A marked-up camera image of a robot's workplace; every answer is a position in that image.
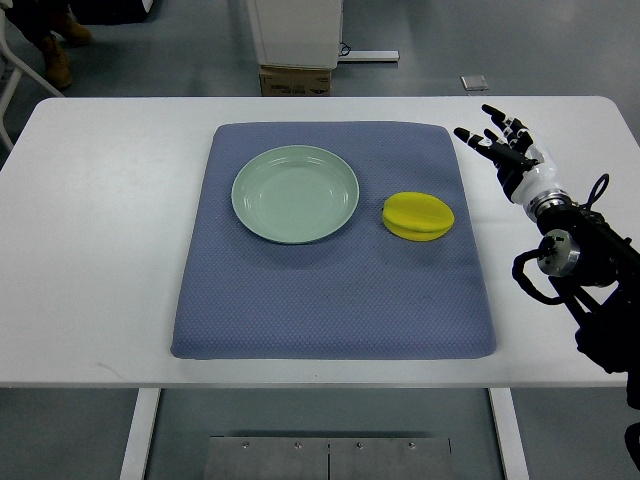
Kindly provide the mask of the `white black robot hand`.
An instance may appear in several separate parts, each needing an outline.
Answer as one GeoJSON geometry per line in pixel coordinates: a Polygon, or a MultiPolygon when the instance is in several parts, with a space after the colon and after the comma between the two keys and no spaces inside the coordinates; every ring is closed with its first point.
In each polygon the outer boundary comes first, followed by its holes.
{"type": "Polygon", "coordinates": [[[491,105],[483,104],[482,111],[498,128],[498,134],[491,130],[475,134],[462,127],[453,133],[494,165],[507,199],[529,209],[543,199],[567,199],[568,194],[556,179],[555,164],[535,142],[530,129],[491,105]]]}

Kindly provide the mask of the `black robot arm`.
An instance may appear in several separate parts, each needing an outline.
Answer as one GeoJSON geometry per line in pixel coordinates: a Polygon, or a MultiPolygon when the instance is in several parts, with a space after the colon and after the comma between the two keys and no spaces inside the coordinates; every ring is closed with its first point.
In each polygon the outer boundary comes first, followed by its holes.
{"type": "Polygon", "coordinates": [[[578,325],[577,350],[606,373],[627,375],[626,400],[639,408],[639,252],[593,210],[609,176],[584,204],[562,192],[534,207],[542,239],[514,259],[512,276],[538,302],[565,306],[578,325]]]}

